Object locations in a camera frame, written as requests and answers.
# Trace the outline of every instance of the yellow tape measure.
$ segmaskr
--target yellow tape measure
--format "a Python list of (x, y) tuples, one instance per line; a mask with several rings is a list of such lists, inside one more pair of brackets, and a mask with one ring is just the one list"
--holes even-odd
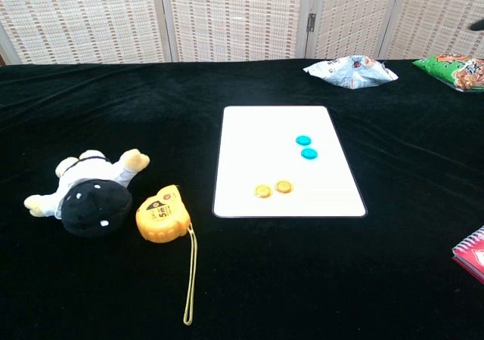
[(136, 224), (143, 238), (155, 243), (170, 242), (179, 236), (184, 236), (187, 232), (190, 234), (190, 279), (183, 322), (185, 325), (191, 325), (198, 246), (190, 215), (176, 185), (164, 187), (157, 195), (147, 198), (136, 211)]

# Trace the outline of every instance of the white chip bag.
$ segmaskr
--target white chip bag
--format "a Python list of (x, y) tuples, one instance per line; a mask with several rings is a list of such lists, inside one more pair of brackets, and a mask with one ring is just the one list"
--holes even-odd
[(382, 63), (366, 55), (349, 55), (334, 60), (323, 60), (303, 70), (332, 85), (349, 89), (376, 87), (398, 78)]

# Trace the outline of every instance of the stuffed toy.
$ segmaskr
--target stuffed toy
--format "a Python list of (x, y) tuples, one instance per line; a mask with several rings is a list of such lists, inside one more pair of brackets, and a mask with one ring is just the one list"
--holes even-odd
[(150, 158), (137, 149), (126, 151), (114, 164), (102, 152), (87, 150), (59, 163), (55, 193), (31, 195), (23, 204), (34, 217), (53, 215), (62, 220), (72, 234), (103, 236), (123, 224), (132, 205), (129, 182), (149, 163)]

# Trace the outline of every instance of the snack bag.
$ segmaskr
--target snack bag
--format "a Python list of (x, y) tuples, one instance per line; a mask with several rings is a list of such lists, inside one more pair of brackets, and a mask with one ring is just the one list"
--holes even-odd
[(419, 59), (413, 64), (457, 91), (484, 91), (484, 59), (482, 58), (443, 54)]
[(350, 55), (334, 60), (323, 60), (303, 70), (332, 85), (349, 89), (375, 87), (398, 78), (382, 63), (366, 55)]

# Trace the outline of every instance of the spiral binding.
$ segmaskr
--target spiral binding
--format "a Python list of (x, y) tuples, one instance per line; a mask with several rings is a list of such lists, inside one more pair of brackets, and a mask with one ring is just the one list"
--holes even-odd
[(457, 244), (454, 249), (458, 249), (461, 252), (466, 252), (469, 248), (473, 247), (481, 240), (484, 240), (484, 226), (467, 236), (464, 240)]

